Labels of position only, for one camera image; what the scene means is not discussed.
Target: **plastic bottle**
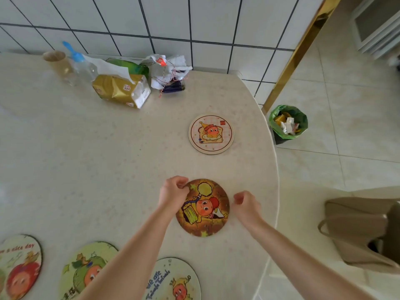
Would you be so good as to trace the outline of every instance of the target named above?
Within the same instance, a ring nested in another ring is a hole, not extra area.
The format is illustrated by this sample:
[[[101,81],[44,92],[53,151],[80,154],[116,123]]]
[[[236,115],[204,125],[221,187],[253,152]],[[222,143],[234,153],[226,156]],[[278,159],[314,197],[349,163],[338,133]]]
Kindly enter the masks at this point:
[[[74,70],[77,75],[87,82],[93,82],[98,76],[96,65],[85,60],[83,55],[76,52],[68,42],[63,41],[63,45],[71,52]]]

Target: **beige bag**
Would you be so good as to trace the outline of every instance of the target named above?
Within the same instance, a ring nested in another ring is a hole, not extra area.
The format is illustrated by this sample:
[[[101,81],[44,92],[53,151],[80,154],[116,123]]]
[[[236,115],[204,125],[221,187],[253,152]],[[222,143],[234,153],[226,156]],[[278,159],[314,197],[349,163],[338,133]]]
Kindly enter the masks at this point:
[[[358,197],[328,200],[325,202],[326,218],[319,223],[318,230],[333,240],[345,263],[400,274],[398,200]],[[322,231],[325,224],[329,233]],[[376,246],[375,251],[368,245]]]

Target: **left hand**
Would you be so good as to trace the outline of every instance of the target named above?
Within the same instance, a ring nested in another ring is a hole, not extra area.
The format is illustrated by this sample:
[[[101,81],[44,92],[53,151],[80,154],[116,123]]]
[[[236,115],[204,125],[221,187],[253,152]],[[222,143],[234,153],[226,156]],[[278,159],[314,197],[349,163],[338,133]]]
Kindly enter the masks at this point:
[[[170,213],[171,216],[175,215],[186,201],[189,187],[185,184],[188,180],[186,177],[175,176],[165,180],[160,189],[158,206]]]

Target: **cartoon coaster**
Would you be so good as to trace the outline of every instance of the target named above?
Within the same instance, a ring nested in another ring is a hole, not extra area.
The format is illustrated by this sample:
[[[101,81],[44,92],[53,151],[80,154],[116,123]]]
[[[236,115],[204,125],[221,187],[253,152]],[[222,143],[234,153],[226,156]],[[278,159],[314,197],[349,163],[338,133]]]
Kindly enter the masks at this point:
[[[207,237],[219,231],[227,222],[229,200],[219,184],[208,179],[189,182],[189,193],[176,213],[180,226],[188,233]]]
[[[33,286],[42,266],[39,242],[15,235],[0,244],[0,299],[21,299]]]
[[[107,242],[93,242],[78,249],[63,267],[59,299],[77,297],[118,251]]]
[[[156,262],[142,300],[200,300],[200,283],[189,264],[178,258]]]
[[[204,154],[216,155],[226,151],[233,138],[233,127],[219,115],[202,115],[189,126],[189,141]]]

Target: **green plastic bag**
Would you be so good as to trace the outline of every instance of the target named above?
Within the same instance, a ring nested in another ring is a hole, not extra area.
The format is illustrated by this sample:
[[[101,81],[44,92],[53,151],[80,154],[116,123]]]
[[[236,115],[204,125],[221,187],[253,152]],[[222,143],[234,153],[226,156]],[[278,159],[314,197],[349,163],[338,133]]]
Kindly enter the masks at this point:
[[[281,111],[289,113],[294,118],[294,123],[298,123],[298,129],[300,131],[296,133],[296,135],[286,135],[282,128],[275,123],[274,119],[279,116]],[[305,132],[308,128],[308,119],[305,114],[303,114],[297,107],[290,106],[290,105],[278,105],[271,113],[268,119],[271,128],[276,132],[276,134],[281,137],[282,139],[290,140],[297,138],[303,132]]]
[[[108,58],[106,62],[122,67],[127,67],[130,75],[145,75],[146,79],[149,78],[149,68],[144,64],[136,64],[133,62],[114,58]]]

